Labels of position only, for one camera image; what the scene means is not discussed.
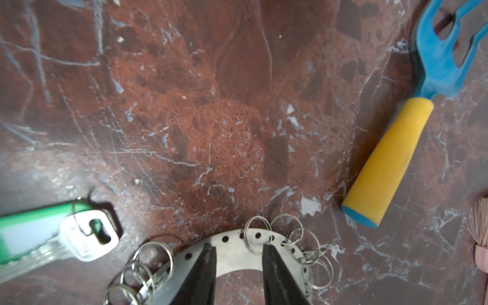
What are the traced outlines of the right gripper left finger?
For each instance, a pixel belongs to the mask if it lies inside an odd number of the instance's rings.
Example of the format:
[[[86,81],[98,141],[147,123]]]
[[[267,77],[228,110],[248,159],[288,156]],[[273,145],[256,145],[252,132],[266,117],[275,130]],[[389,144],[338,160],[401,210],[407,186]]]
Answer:
[[[215,299],[217,249],[206,243],[171,304],[207,304]]]

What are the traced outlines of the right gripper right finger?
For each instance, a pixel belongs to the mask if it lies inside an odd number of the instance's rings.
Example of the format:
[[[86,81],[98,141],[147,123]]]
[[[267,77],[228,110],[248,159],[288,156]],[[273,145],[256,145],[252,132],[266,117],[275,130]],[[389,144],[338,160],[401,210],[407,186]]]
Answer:
[[[273,245],[263,246],[262,265],[264,297],[267,305],[309,304]]]

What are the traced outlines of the key with green tag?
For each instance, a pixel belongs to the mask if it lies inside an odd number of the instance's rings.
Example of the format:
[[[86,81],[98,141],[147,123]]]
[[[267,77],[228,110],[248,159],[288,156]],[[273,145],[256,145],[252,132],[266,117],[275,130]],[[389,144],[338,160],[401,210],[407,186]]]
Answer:
[[[92,262],[118,243],[108,212],[86,198],[1,216],[1,283],[54,261]]]

